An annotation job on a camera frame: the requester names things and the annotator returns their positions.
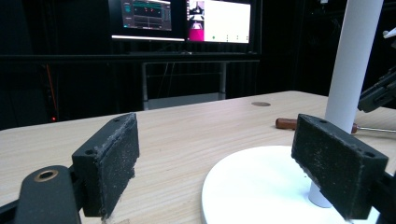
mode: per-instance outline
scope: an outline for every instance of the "computer monitor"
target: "computer monitor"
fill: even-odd
[[[108,0],[113,40],[185,41],[182,0]]]
[[[248,44],[250,1],[186,0],[187,40]]]

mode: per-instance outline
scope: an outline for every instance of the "white cylindrical pole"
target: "white cylindrical pole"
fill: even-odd
[[[348,133],[356,116],[382,5],[383,0],[346,3],[325,119]],[[312,185],[309,200],[320,207],[330,207],[319,188]]]

